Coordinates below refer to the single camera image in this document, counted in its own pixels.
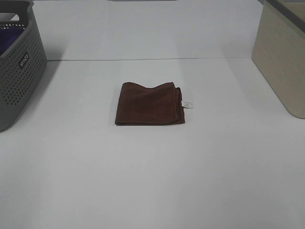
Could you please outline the brown towel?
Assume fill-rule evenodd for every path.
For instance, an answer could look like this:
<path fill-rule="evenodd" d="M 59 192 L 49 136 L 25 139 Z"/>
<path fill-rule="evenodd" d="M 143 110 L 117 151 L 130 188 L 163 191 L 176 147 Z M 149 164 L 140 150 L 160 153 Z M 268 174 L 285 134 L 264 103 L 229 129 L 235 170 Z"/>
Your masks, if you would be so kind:
<path fill-rule="evenodd" d="M 183 94 L 173 82 L 153 88 L 126 82 L 117 104 L 116 125 L 180 125 L 185 123 Z"/>

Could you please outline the purple cloth in basket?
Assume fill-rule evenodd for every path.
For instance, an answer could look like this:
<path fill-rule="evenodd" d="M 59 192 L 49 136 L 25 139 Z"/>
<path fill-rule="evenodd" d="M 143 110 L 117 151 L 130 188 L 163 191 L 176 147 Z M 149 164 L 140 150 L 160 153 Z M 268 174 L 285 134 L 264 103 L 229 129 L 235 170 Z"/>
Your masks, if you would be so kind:
<path fill-rule="evenodd" d="M 6 50 L 18 39 L 24 29 L 19 27 L 9 27 L 0 30 L 0 54 Z"/>

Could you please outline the beige plastic bin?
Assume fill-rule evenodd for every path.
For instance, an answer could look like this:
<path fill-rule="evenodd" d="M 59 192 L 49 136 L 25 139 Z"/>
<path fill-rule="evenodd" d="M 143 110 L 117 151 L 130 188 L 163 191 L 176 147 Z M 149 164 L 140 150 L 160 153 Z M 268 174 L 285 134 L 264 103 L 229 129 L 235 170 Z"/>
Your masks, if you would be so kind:
<path fill-rule="evenodd" d="M 305 3 L 266 0 L 252 60 L 286 110 L 305 117 Z"/>

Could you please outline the grey perforated plastic basket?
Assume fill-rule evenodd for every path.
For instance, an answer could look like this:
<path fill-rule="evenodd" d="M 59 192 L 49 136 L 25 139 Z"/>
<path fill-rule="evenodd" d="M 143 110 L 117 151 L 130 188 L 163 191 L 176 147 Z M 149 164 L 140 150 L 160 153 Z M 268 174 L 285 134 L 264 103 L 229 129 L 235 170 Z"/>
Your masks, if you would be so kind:
<path fill-rule="evenodd" d="M 2 21 L 0 29 L 23 28 L 18 39 L 0 55 L 0 129 L 10 128 L 36 90 L 47 65 L 31 0 L 2 0 L 0 11 L 17 21 Z"/>

